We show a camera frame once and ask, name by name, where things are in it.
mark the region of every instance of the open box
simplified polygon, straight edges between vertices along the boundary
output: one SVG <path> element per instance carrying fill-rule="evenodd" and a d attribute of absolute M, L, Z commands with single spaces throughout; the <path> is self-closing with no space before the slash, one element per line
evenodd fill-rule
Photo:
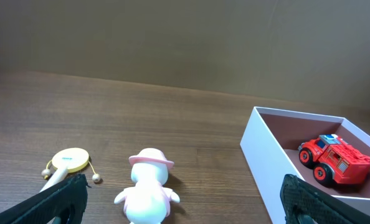
<path fill-rule="evenodd" d="M 346 118 L 255 107 L 240 146 L 273 223 L 285 223 L 280 188 L 285 174 L 300 179 L 370 215 L 370 173 L 361 185 L 326 188 L 298 160 L 298 146 L 320 134 L 337 134 L 370 156 L 370 136 Z"/>

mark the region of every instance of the white toy figure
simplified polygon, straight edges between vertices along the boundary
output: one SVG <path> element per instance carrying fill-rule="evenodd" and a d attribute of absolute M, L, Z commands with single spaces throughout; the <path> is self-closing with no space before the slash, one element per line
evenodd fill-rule
<path fill-rule="evenodd" d="M 170 214 L 169 202 L 179 203 L 179 196 L 163 187 L 174 162 L 153 148 L 143 149 L 129 161 L 133 166 L 131 180 L 135 187 L 128 187 L 118 194 L 115 204 L 125 200 L 124 213 L 130 224 L 160 224 Z"/>

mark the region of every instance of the wooden table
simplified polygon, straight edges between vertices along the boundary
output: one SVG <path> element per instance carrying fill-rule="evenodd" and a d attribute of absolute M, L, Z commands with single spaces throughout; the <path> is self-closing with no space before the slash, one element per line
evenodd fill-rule
<path fill-rule="evenodd" d="M 270 223 L 239 142 L 253 106 L 347 116 L 370 111 L 50 73 L 0 73 L 0 212 L 33 196 L 59 150 L 86 149 L 92 183 L 83 223 L 129 223 L 113 199 L 133 186 L 128 157 L 146 147 L 175 162 L 181 198 L 163 223 Z"/>

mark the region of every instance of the toy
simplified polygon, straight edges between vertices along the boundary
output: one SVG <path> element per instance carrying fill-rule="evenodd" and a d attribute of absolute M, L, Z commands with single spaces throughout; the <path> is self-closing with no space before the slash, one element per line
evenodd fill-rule
<path fill-rule="evenodd" d="M 87 186 L 84 174 L 72 175 L 0 213 L 0 224 L 80 224 L 87 207 Z"/>
<path fill-rule="evenodd" d="M 95 173 L 91 162 L 89 161 L 90 155 L 88 152 L 81 148 L 70 148 L 64 149 L 54 155 L 52 160 L 47 163 L 47 167 L 41 172 L 44 179 L 48 179 L 51 176 L 51 170 L 49 169 L 49 164 L 52 163 L 55 168 L 55 172 L 48 182 L 44 185 L 41 191 L 57 184 L 58 182 L 65 179 L 68 173 L 73 173 L 82 170 L 87 164 L 90 164 L 93 176 L 92 180 L 95 183 L 100 181 L 100 175 Z"/>
<path fill-rule="evenodd" d="M 170 201 L 179 203 L 173 190 L 163 187 L 167 182 L 168 170 L 174 162 L 153 148 L 143 149 L 129 158 L 133 166 L 131 180 L 135 187 L 125 188 L 115 198 L 115 204 L 125 200 L 124 213 L 130 224 L 160 224 L 170 214 Z"/>
<path fill-rule="evenodd" d="M 319 135 L 302 143 L 298 150 L 300 162 L 314 167 L 314 178 L 322 185 L 334 180 L 338 184 L 360 184 L 370 171 L 370 157 L 335 134 Z"/>

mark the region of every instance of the brown wall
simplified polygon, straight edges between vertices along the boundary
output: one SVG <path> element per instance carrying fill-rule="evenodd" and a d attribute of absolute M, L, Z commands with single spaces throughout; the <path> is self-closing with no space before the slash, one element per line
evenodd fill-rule
<path fill-rule="evenodd" d="M 370 0 L 0 0 L 0 68 L 370 108 Z"/>

